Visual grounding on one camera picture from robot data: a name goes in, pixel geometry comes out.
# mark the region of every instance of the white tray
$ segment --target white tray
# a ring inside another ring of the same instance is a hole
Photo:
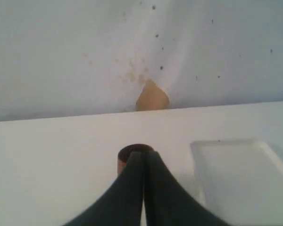
[[[283,225],[283,162],[262,141],[191,144],[206,207],[235,225]]]

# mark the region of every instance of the white wall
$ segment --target white wall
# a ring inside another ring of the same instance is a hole
[[[283,0],[0,0],[0,121],[133,111],[139,76],[171,108],[283,100]]]

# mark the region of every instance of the white surface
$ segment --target white surface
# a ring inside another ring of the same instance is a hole
[[[265,142],[196,141],[191,148],[208,209],[234,225],[283,225],[283,162]]]
[[[192,195],[190,144],[257,139],[283,156],[283,102],[0,122],[0,226],[57,226],[102,195],[128,144],[154,147]]]
[[[170,108],[283,100],[283,1],[0,0],[0,121],[132,111],[140,74]]]

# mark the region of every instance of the black object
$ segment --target black object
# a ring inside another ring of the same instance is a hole
[[[139,226],[144,196],[148,226],[228,226],[198,204],[155,151],[132,152],[112,186],[65,226]]]

